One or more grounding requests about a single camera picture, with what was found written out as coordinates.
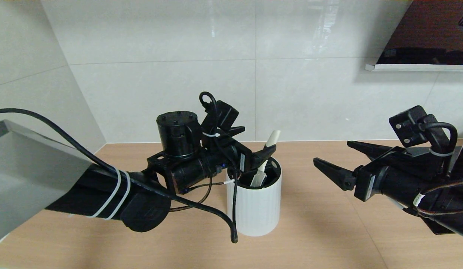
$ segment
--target tile grout line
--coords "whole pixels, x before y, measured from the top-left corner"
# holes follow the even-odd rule
[[[356,209],[356,207],[355,207],[354,204],[352,203],[352,201],[351,201],[351,199],[349,198],[349,196],[347,196],[347,195],[345,195],[345,196],[346,196],[346,198],[348,199],[349,203],[351,204],[352,208],[354,209],[354,212],[356,212],[356,215],[358,215],[359,220],[361,221],[362,225],[364,226],[364,229],[366,230],[366,233],[368,233],[369,238],[370,238],[371,241],[373,242],[373,245],[374,245],[374,247],[376,248],[377,252],[379,253],[379,256],[381,257],[382,262],[384,263],[385,267],[386,267],[387,269],[389,269],[389,266],[387,265],[386,261],[384,260],[384,257],[382,256],[382,254],[381,254],[381,252],[380,252],[378,246],[376,245],[376,242],[374,241],[373,237],[372,237],[371,234],[369,233],[368,227],[366,227],[366,224],[365,224],[364,221],[362,220],[361,215],[359,215],[358,210]]]
[[[375,57],[313,57],[313,58],[263,58],[260,60],[309,60],[309,59],[366,59]],[[137,63],[187,63],[187,62],[225,62],[225,61],[256,61],[254,59],[210,59],[210,60],[170,60],[170,61],[132,61],[132,62],[106,62],[106,63],[82,63],[82,64],[69,64],[69,66],[84,66],[84,65],[106,65],[106,64],[137,64]]]
[[[436,77],[436,80],[434,80],[434,84],[432,84],[432,88],[429,91],[429,94],[427,95],[426,100],[424,101],[424,104],[423,104],[424,107],[426,107],[427,101],[429,100],[429,97],[431,97],[432,91],[434,90],[434,87],[436,86],[436,83],[437,83],[437,81],[439,79],[440,74],[441,74],[441,72],[438,73],[438,75]]]
[[[14,79],[14,80],[1,83],[0,86],[2,86],[2,85],[4,85],[4,84],[7,84],[7,83],[11,83],[11,82],[17,81],[17,80],[22,80],[22,79],[24,79],[24,78],[32,77],[33,75],[42,74],[42,73],[45,73],[45,72],[49,72],[49,71],[52,71],[52,70],[55,70],[55,69],[58,69],[58,68],[62,68],[62,67],[67,67],[67,66],[69,66],[69,65],[59,66],[59,67],[51,68],[51,69],[48,69],[48,70],[40,71],[40,72],[35,73],[35,74],[26,75],[25,77],[16,78],[16,79]]]

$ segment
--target white utensil holder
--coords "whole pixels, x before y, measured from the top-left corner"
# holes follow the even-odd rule
[[[238,182],[236,198],[236,225],[238,232],[248,236],[270,233],[280,220],[282,169],[271,157],[265,168],[267,175],[261,187],[250,187],[256,170],[245,173]],[[230,180],[229,171],[226,180]],[[234,182],[226,185],[228,216],[233,213]]]

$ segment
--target black cable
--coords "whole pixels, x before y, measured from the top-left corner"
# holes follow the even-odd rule
[[[213,179],[210,177],[210,183],[204,184],[205,186],[208,186],[208,190],[206,191],[206,194],[203,196],[203,198],[200,201],[198,201],[198,203],[203,203],[206,200],[206,198],[208,198],[208,196],[210,195],[211,187],[213,186],[212,180]],[[170,212],[177,212],[177,211],[182,211],[182,210],[190,209],[190,208],[192,207],[191,206],[179,206],[179,207],[170,208]]]
[[[428,123],[428,124],[423,124],[422,128],[424,130],[426,129],[431,129],[431,128],[445,128],[448,129],[450,132],[450,139],[449,139],[449,144],[447,146],[448,152],[446,153],[451,153],[454,151],[456,145],[457,145],[457,138],[459,134],[457,133],[457,129],[452,125],[448,123]]]
[[[431,128],[445,128],[448,129],[450,132],[450,138],[449,138],[449,144],[446,147],[446,154],[450,154],[454,151],[457,145],[457,138],[459,134],[457,133],[457,129],[452,125],[448,123],[427,123],[427,124],[422,124],[421,129],[426,130],[426,129],[431,129]],[[442,173],[444,175],[448,175],[450,170],[450,160],[452,156],[447,156],[445,157],[443,164],[442,164]]]
[[[54,131],[59,133],[65,140],[67,140],[67,142],[69,142],[74,148],[76,148],[78,151],[80,151],[83,155],[88,157],[90,160],[92,160],[96,164],[100,165],[101,167],[106,168],[110,172],[115,173],[115,168],[113,168],[113,166],[111,166],[110,164],[107,164],[106,162],[101,160],[99,157],[93,155],[93,153],[91,153],[86,148],[84,148],[75,139],[73,139],[68,133],[66,133],[62,128],[60,128],[57,124],[54,124],[53,121],[47,119],[46,117],[44,117],[44,116],[42,116],[42,115],[40,115],[38,113],[26,110],[26,109],[18,109],[18,108],[3,108],[3,109],[0,109],[0,114],[4,114],[4,113],[25,114],[25,115],[34,117],[34,118],[42,121],[43,123],[50,126],[50,128],[52,128]],[[126,178],[126,175],[125,175],[124,172],[120,171],[120,173],[122,174],[123,178]],[[238,242],[238,233],[237,233],[237,230],[236,230],[236,225],[233,223],[233,221],[230,220],[230,218],[225,213],[221,212],[220,210],[218,210],[216,208],[213,208],[211,206],[207,206],[207,205],[200,204],[200,203],[197,203],[197,202],[194,202],[194,201],[190,201],[188,199],[182,198],[182,197],[177,196],[175,194],[170,194],[168,192],[162,191],[161,189],[155,189],[155,188],[150,187],[150,186],[146,185],[145,183],[143,183],[143,182],[141,182],[141,181],[139,181],[137,179],[134,179],[132,177],[130,177],[130,181],[133,184],[135,184],[135,185],[137,185],[139,187],[142,187],[143,189],[145,189],[147,191],[153,192],[154,194],[158,194],[160,196],[163,196],[163,197],[178,201],[178,202],[186,204],[188,206],[192,206],[192,207],[195,207],[197,209],[207,211],[207,212],[210,212],[212,214],[215,214],[215,215],[219,216],[220,218],[222,218],[226,222],[226,224],[228,224],[228,226],[230,228],[231,241],[233,243]]]
[[[200,102],[205,108],[208,106],[208,104],[203,101],[203,96],[208,96],[211,99],[211,103],[212,103],[213,109],[214,109],[214,117],[215,117],[215,121],[216,121],[215,126],[214,126],[214,132],[217,133],[218,132],[218,120],[219,120],[219,118],[218,118],[218,106],[216,105],[216,99],[209,92],[200,93]],[[237,192],[238,192],[238,179],[240,177],[240,175],[238,173],[240,171],[238,170],[235,161],[230,156],[228,156],[228,154],[226,154],[226,152],[225,152],[225,150],[223,150],[223,148],[221,148],[221,145],[218,143],[218,139],[216,138],[216,136],[213,137],[213,141],[216,144],[216,147],[218,148],[218,150],[230,161],[231,166],[232,166],[232,167],[229,167],[229,168],[232,168],[233,174],[234,174],[234,178],[233,178],[234,179],[234,182],[233,182],[234,188],[233,188],[233,204],[232,204],[232,221],[233,221],[233,224],[236,225],[236,196],[237,196]]]

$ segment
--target cable tie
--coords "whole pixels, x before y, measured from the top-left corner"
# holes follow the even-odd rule
[[[125,194],[123,195],[122,200],[120,200],[115,210],[113,210],[113,212],[110,214],[110,216],[108,216],[108,218],[106,218],[106,220],[111,219],[117,213],[117,211],[120,209],[123,202],[125,201],[125,199],[127,199],[127,196],[129,195],[130,187],[131,187],[130,175],[127,172],[124,172],[124,173],[125,173],[125,176],[127,177],[127,190],[125,191]]]
[[[421,203],[421,200],[422,198],[424,198],[425,194],[421,194],[419,193],[415,198],[414,198],[414,201],[412,202],[412,204],[414,204],[414,206],[418,206],[419,203]]]
[[[120,170],[118,170],[116,167],[113,167],[113,168],[117,172],[117,185],[115,186],[115,189],[113,190],[112,194],[110,194],[110,196],[105,201],[105,203],[100,207],[100,209],[98,209],[98,211],[95,214],[93,214],[92,216],[87,216],[88,218],[95,218],[96,216],[98,216],[105,209],[105,207],[108,206],[110,201],[112,201],[112,199],[115,197],[115,194],[117,194],[118,189],[120,189],[120,183],[122,182],[122,176],[120,175]],[[125,201],[125,199],[127,198],[128,194],[129,194],[130,185],[131,185],[130,175],[127,172],[124,172],[124,173],[127,176],[127,191],[125,192],[125,195],[122,197],[122,200],[117,204],[114,211],[110,214],[110,216],[108,218],[105,218],[105,220],[111,219],[115,215],[115,213],[117,213],[117,211],[120,209],[120,206],[122,206],[122,203]]]
[[[432,148],[429,148],[429,152],[432,155],[435,155],[437,157],[448,157],[448,156],[452,156],[452,154],[454,153],[454,151],[451,151],[449,153],[437,153],[437,152],[433,151]]]
[[[214,133],[214,134],[208,134],[208,133],[203,133],[205,136],[208,136],[208,137],[218,137],[220,136],[219,133]]]

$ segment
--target wall tile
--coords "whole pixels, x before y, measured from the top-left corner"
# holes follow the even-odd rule
[[[253,1],[42,3],[71,65],[255,58]]]
[[[410,2],[259,0],[257,58],[380,56]]]
[[[39,1],[0,1],[0,84],[65,65]]]
[[[363,59],[257,61],[257,140],[397,139],[389,117],[423,105],[438,73],[373,73]]]
[[[440,73],[425,109],[438,121],[453,124],[463,137],[463,73]]]
[[[0,108],[22,108],[37,112],[59,125],[91,152],[105,145],[90,109],[69,67],[49,70],[37,75],[0,85]],[[46,124],[21,114],[1,114],[51,139],[64,139]]]
[[[211,92],[235,107],[240,141],[255,139],[255,61],[155,62],[71,66],[107,143],[160,142],[156,118],[192,111],[204,119],[198,96]]]

